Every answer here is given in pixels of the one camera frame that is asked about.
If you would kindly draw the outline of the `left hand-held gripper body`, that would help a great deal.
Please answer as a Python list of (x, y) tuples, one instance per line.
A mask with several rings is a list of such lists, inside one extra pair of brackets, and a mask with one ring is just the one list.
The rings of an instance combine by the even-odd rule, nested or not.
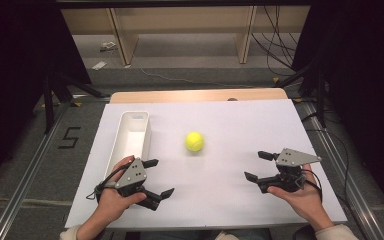
[(127, 197), (143, 190), (147, 175), (143, 161), (139, 158), (130, 163), (121, 178), (117, 181), (116, 189), (120, 195)]

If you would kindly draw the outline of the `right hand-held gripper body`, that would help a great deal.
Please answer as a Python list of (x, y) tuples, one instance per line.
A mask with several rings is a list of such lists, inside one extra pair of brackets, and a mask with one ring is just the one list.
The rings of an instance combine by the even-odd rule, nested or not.
[(320, 162), (321, 157), (284, 148), (280, 153), (274, 154), (274, 161), (279, 171), (279, 187), (287, 192), (296, 192), (304, 188), (306, 175), (302, 169), (305, 164)]

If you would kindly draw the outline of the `white plastic bin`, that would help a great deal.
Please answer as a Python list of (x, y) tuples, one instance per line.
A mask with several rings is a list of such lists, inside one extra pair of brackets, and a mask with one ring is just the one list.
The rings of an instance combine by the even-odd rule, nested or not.
[(146, 111), (127, 111), (121, 115), (105, 176), (123, 158), (133, 155), (147, 160), (151, 141), (150, 116)]

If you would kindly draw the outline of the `yellow tennis ball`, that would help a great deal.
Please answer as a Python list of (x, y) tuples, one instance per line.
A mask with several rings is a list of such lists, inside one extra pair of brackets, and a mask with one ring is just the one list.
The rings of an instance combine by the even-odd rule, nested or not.
[(204, 146), (203, 135), (199, 132), (190, 132), (185, 138), (185, 146), (191, 152), (198, 152)]

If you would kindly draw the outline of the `person's left hand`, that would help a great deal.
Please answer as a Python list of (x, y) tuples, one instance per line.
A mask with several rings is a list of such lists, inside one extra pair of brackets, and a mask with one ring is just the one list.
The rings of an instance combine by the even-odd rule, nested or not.
[(90, 220), (95, 224), (107, 226), (117, 220), (131, 205), (146, 199), (144, 193), (135, 193), (128, 197), (121, 196), (115, 189), (105, 188), (102, 192), (98, 207)]

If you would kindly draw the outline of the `person's right hand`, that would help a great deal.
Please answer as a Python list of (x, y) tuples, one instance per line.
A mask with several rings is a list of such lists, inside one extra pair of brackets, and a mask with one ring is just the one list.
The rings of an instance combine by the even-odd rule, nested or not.
[(306, 185), (304, 189), (293, 193), (271, 186), (268, 188), (268, 192), (285, 200), (300, 217), (312, 226), (315, 232), (333, 226), (333, 222), (322, 205), (318, 190), (313, 186)]

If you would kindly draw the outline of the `white board sheet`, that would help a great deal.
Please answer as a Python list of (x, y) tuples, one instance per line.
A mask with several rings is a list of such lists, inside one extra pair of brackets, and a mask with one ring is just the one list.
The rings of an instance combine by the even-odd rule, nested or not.
[[(89, 199), (108, 166), (121, 115), (146, 111), (150, 116), (145, 188), (156, 193), (174, 188), (156, 211), (134, 205), (113, 227), (133, 231), (220, 229), (293, 225), (301, 219), (283, 200), (263, 194), (246, 180), (249, 172), (273, 176), (274, 162), (259, 151), (284, 148), (313, 153), (313, 146), (289, 99), (197, 103), (109, 104), (105, 107), (66, 224), (83, 223), (97, 206)], [(204, 146), (185, 146), (190, 132), (203, 135)]]

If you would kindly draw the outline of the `black tripod stand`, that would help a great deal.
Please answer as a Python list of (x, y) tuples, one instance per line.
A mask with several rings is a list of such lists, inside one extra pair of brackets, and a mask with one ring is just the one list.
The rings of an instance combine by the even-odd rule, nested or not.
[(56, 96), (57, 99), (62, 103), (70, 102), (73, 99), (73, 94), (68, 89), (69, 85), (83, 90), (84, 92), (97, 98), (108, 97), (108, 94), (97, 91), (92, 87), (87, 86), (86, 84), (81, 83), (66, 74), (63, 74), (62, 72), (53, 71), (49, 73), (43, 81), (43, 97), (46, 113), (46, 133), (49, 133), (54, 125), (53, 96)]
[(275, 83), (276, 88), (284, 88), (293, 82), (302, 78), (298, 93), (301, 97), (309, 97), (311, 94), (316, 95), (316, 111), (314, 116), (317, 118), (323, 128), (326, 127), (324, 117), (324, 95), (325, 95), (325, 79), (321, 67), (317, 63), (310, 63), (301, 70), (285, 80), (279, 80)]

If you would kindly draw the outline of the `black curtain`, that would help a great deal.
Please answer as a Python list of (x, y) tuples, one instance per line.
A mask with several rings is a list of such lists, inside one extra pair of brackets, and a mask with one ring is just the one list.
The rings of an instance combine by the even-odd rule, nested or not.
[(310, 62), (333, 24), (321, 61), (329, 95), (384, 193), (384, 0), (311, 0), (293, 66)]
[(91, 82), (56, 0), (0, 0), (0, 165), (54, 72)]

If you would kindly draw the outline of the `small white device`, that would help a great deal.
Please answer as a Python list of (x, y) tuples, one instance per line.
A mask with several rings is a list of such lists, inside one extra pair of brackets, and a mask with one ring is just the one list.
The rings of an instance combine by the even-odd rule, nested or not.
[(111, 51), (111, 50), (116, 50), (116, 49), (117, 49), (117, 45), (112, 41), (104, 42), (100, 46), (101, 52), (106, 52), (106, 51)]

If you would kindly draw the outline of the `aluminium floor rail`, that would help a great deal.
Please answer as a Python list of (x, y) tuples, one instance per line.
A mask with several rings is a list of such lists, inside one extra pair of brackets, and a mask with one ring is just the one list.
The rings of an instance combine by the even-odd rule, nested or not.
[(18, 182), (13, 194), (6, 202), (6, 205), (0, 215), (0, 240), (5, 240), (18, 212), (22, 206), (23, 200), (31, 187), (34, 178), (43, 162), (46, 152), (55, 136), (61, 119), (70, 107), (69, 103), (61, 103), (56, 109), (54, 123), (45, 131), (40, 139), (39, 145), (35, 148), (35, 153), (29, 160), (29, 165), (23, 172), (21, 180)]
[(304, 128), (351, 226), (363, 240), (384, 240), (378, 211), (384, 210), (384, 195), (364, 166), (350, 136), (332, 109), (327, 109), (326, 127), (314, 116), (316, 105), (304, 101), (296, 105)]

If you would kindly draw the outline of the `light wood desk frame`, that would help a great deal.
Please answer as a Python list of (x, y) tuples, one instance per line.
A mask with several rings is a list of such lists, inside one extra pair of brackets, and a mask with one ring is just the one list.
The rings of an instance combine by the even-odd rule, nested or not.
[(300, 33), (308, 6), (159, 7), (65, 9), (73, 35), (115, 37), (121, 63), (129, 65), (141, 34), (233, 33), (238, 59), (247, 61), (253, 33)]

